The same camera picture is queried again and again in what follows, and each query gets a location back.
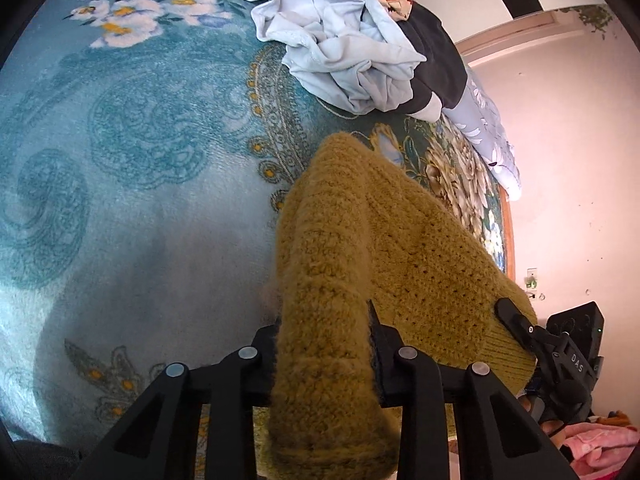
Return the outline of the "mustard yellow knit sweater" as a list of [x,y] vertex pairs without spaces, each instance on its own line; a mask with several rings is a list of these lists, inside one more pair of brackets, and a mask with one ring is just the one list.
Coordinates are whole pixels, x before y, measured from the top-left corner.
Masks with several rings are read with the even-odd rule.
[[512,393],[534,356],[496,319],[535,311],[439,200],[356,136],[328,136],[286,196],[277,228],[281,299],[269,408],[256,422],[270,479],[385,479],[401,412],[382,408],[370,319],[440,364],[490,366]]

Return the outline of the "pink cloth on floor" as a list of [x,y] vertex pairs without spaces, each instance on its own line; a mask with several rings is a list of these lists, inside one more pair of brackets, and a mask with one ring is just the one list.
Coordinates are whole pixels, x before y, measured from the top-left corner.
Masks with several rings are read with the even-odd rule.
[[565,426],[551,440],[579,479],[615,479],[639,443],[639,431],[581,422]]

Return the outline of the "grey floral duvet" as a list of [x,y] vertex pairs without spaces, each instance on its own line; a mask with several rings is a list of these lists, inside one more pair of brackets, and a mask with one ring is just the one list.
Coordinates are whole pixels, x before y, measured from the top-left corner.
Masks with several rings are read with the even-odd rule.
[[515,202],[523,194],[520,170],[506,138],[498,107],[469,65],[465,66],[465,71],[466,83],[460,101],[454,108],[442,111],[472,144],[506,190],[509,200]]

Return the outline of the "black white garment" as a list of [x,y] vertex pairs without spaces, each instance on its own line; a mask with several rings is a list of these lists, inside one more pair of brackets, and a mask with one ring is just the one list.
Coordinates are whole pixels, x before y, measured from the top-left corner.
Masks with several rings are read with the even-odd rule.
[[462,97],[466,71],[462,58],[440,19],[413,0],[407,21],[395,21],[425,61],[411,81],[413,97],[397,107],[399,113],[436,122],[444,107],[454,108]]

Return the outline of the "teal floral bed blanket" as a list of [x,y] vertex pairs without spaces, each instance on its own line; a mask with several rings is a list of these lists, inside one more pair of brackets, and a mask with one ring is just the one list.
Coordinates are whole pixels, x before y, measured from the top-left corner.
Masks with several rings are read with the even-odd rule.
[[322,101],[257,39],[254,6],[48,0],[2,67],[3,478],[75,479],[169,364],[279,333],[280,213],[332,134],[430,192],[504,273],[500,184],[444,112]]

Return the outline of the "green hanging plant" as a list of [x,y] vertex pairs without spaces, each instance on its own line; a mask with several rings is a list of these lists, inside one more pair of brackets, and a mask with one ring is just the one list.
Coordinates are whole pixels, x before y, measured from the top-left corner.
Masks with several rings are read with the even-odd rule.
[[606,38],[608,26],[614,22],[614,14],[606,4],[587,4],[586,6],[569,6],[562,8],[563,13],[575,13],[582,24],[593,34]]

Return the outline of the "light blue crumpled shirt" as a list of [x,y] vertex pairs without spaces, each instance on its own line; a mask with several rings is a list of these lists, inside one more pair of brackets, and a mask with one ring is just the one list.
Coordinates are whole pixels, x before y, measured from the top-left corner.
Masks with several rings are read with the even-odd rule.
[[256,37],[285,45],[282,64],[308,92],[355,115],[413,98],[419,53],[378,0],[245,0]]

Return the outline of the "wall power socket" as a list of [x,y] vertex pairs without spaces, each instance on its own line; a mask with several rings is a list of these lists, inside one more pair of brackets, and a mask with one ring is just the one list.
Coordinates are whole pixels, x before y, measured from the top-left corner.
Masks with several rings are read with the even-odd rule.
[[524,285],[526,292],[536,292],[538,288],[538,273],[536,268],[526,270]]

